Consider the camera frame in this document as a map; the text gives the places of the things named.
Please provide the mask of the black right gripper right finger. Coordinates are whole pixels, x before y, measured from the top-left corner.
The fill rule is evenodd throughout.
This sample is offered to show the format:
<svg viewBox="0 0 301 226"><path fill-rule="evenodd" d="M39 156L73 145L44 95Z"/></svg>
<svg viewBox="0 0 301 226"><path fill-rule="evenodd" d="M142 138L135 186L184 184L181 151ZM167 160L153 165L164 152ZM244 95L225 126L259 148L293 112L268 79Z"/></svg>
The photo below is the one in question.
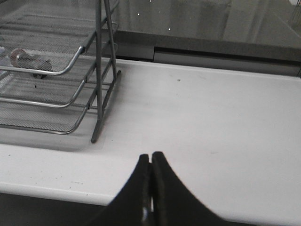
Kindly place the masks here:
<svg viewBox="0 0 301 226"><path fill-rule="evenodd" d="M230 226L200 202L175 174L162 152L152 154L152 197L157 226Z"/></svg>

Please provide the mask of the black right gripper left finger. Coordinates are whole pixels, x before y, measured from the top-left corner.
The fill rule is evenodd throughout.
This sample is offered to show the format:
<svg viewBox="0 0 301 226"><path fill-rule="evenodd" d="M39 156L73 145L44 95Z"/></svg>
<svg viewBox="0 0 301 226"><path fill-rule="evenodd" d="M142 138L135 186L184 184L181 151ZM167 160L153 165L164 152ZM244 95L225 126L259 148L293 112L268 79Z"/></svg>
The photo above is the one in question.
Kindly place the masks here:
<svg viewBox="0 0 301 226"><path fill-rule="evenodd" d="M149 156L139 156L137 165L116 197L88 226L149 226L151 224L151 165Z"/></svg>

